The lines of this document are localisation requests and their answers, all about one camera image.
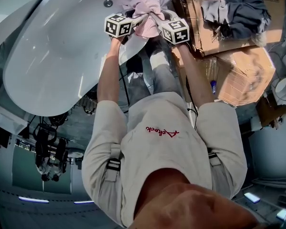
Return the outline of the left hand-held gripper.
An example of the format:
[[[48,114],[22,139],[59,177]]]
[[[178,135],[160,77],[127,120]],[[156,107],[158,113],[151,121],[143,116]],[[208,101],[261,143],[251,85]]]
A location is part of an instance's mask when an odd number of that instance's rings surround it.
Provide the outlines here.
[[[121,11],[122,15],[107,16],[104,21],[104,32],[112,37],[130,35],[133,27],[138,27],[151,19],[150,12],[132,18],[134,12],[135,9],[130,8]]]

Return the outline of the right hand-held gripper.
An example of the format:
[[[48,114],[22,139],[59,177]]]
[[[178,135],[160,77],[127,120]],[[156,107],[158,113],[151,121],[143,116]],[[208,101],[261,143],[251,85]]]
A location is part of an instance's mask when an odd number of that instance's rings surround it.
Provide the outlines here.
[[[173,45],[177,45],[190,40],[189,26],[185,19],[179,19],[179,16],[172,10],[162,10],[164,20],[157,14],[150,12],[151,18],[162,32],[162,37]]]

